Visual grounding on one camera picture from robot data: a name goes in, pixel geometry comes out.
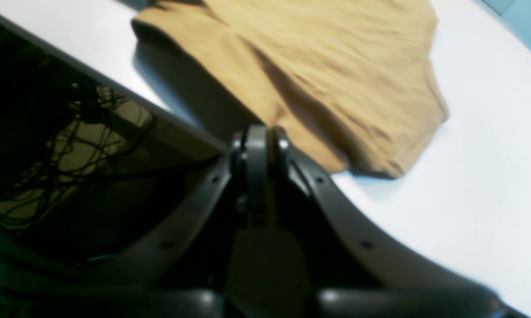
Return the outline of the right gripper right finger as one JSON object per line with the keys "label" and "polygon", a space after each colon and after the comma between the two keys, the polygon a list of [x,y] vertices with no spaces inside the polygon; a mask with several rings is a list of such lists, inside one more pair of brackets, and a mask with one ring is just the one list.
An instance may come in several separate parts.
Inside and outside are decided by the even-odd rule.
{"label": "right gripper right finger", "polygon": [[387,235],[326,171],[272,131],[281,225],[303,250],[313,292],[308,305],[502,305],[489,288],[419,255]]}

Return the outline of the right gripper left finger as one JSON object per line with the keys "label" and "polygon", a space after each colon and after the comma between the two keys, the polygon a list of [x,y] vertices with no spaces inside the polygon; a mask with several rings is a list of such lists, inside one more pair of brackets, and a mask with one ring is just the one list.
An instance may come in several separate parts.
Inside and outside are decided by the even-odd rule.
{"label": "right gripper left finger", "polygon": [[182,258],[209,220],[228,185],[243,175],[251,212],[267,210],[268,129],[252,125],[193,193],[163,222],[125,251],[100,264],[89,281],[103,286],[148,286]]}

